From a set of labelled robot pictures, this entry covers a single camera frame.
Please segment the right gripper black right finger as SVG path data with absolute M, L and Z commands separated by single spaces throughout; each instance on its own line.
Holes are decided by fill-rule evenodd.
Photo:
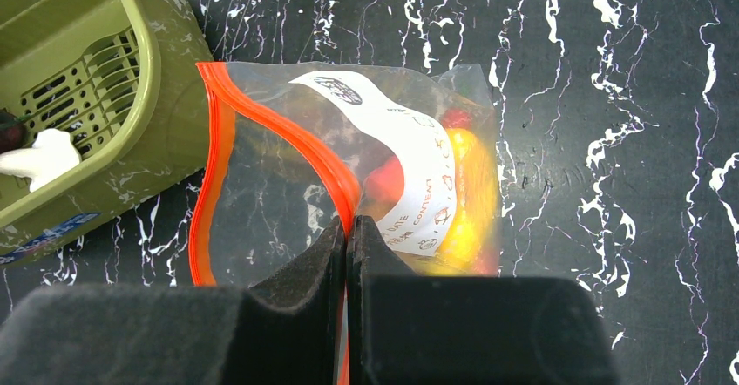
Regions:
M 553 277 L 426 276 L 369 217 L 348 239 L 350 384 L 616 384 L 593 301 Z

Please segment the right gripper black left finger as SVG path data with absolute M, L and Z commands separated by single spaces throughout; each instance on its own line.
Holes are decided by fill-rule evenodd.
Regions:
M 1 329 L 4 384 L 331 384 L 345 236 L 253 287 L 40 287 Z

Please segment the yellow toy banana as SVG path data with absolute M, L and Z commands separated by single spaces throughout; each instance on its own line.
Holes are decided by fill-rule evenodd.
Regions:
M 456 164 L 457 211 L 430 266 L 431 275 L 499 274 L 496 159 L 473 132 L 448 129 Z

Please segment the peach toy fruit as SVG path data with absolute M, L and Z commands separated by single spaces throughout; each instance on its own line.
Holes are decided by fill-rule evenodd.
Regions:
M 388 158 L 364 180 L 361 213 L 381 220 L 401 199 L 404 173 L 397 156 Z

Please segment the clear zip bag orange zipper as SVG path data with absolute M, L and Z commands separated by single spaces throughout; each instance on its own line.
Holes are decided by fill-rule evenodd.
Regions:
M 190 239 L 199 286 L 253 287 L 311 247 L 332 220 L 345 236 L 336 379 L 348 383 L 347 250 L 365 178 L 397 156 L 398 203 L 383 241 L 426 276 L 457 211 L 456 164 L 440 118 L 471 114 L 469 131 L 496 159 L 496 114 L 481 68 L 429 77 L 382 66 L 209 62 L 198 66 L 209 148 Z

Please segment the white toy mushroom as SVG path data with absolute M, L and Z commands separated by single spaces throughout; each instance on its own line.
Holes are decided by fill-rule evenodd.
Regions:
M 31 147 L 1 154 L 1 174 L 28 179 L 31 193 L 48 185 L 82 162 L 71 134 L 58 129 L 41 131 Z

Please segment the olive green plastic basket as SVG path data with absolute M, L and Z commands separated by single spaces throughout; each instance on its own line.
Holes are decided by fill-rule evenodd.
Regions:
M 1 106 L 24 143 L 81 160 L 38 190 L 1 177 L 1 262 L 68 244 L 199 171 L 211 52 L 187 0 L 1 0 Z

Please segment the dark red toy fruit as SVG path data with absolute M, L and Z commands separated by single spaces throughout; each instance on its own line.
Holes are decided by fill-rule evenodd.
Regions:
M 24 145 L 27 130 L 21 118 L 5 109 L 1 110 L 1 153 L 10 152 Z

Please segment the red toy chili pepper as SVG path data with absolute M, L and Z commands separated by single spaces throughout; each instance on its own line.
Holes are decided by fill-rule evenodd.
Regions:
M 471 122 L 471 114 L 457 108 L 448 109 L 440 118 L 441 125 L 446 129 L 461 128 L 469 130 L 471 128 Z

